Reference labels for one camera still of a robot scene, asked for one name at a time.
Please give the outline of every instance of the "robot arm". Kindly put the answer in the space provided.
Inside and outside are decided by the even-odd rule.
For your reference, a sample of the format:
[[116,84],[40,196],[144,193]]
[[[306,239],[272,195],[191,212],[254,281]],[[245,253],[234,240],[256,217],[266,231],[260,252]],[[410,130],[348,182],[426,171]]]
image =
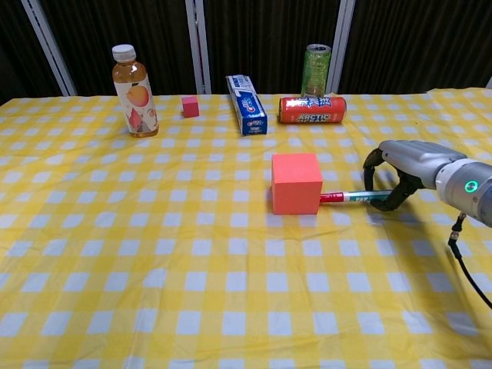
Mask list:
[[386,200],[372,201],[375,208],[394,210],[417,189],[430,188],[443,202],[492,227],[492,166],[431,142],[383,141],[364,163],[366,190],[373,191],[375,167],[384,161],[395,167],[400,183]]

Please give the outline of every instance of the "green indicator light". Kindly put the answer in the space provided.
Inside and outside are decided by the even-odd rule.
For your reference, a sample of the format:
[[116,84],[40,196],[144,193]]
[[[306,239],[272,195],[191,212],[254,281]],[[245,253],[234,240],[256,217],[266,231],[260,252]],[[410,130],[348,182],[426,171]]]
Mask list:
[[478,189],[478,182],[477,181],[468,181],[465,186],[464,190],[471,194],[472,192],[475,192]]

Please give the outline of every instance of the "bottle label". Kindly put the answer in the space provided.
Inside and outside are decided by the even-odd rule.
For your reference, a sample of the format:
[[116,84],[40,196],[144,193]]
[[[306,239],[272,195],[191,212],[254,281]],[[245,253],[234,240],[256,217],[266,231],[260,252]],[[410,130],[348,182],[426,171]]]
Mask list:
[[148,76],[146,75],[140,82],[115,82],[115,88],[128,130],[131,133],[155,131],[158,128],[157,115]]

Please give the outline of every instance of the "toothpaste box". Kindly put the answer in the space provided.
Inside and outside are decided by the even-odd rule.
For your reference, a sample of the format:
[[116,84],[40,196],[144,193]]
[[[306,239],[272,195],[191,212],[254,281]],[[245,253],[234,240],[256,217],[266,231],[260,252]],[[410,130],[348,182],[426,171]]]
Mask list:
[[247,75],[228,75],[228,87],[243,136],[265,135],[267,114]]

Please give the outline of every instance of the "foam block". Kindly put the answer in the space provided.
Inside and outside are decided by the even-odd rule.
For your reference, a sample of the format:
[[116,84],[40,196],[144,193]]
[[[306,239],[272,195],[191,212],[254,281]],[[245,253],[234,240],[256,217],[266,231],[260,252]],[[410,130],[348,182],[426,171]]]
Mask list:
[[181,103],[183,104],[183,115],[185,118],[198,117],[200,115],[196,96],[181,98]]
[[315,154],[272,155],[274,214],[317,214],[322,185]]

